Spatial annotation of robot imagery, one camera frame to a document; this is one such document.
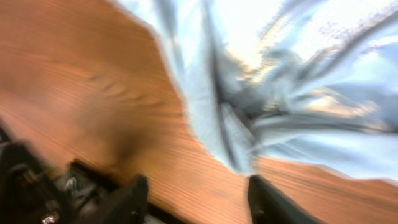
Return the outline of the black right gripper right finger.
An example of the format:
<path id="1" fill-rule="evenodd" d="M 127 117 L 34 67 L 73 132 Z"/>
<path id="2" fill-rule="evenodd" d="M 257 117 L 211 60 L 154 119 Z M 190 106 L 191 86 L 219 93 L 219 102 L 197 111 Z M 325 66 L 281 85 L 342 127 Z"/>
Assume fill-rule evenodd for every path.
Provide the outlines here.
<path id="1" fill-rule="evenodd" d="M 247 199 L 255 224 L 323 223 L 260 175 L 249 177 Z"/>

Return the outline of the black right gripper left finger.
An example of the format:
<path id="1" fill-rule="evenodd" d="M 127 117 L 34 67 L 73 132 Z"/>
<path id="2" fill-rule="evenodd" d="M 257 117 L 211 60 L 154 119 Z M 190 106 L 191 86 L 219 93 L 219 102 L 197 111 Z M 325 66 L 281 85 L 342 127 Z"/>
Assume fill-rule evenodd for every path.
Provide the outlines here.
<path id="1" fill-rule="evenodd" d="M 148 192 L 147 178 L 140 174 L 113 192 L 96 211 L 74 224 L 143 224 Z"/>

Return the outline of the light blue printed t-shirt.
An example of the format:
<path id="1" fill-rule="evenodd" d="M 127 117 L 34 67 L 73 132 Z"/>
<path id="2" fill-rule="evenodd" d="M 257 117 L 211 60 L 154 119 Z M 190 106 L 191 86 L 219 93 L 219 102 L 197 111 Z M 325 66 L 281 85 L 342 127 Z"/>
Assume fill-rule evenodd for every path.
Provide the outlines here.
<path id="1" fill-rule="evenodd" d="M 257 157 L 397 183 L 397 1 L 118 1 L 155 37 L 190 126 Z"/>

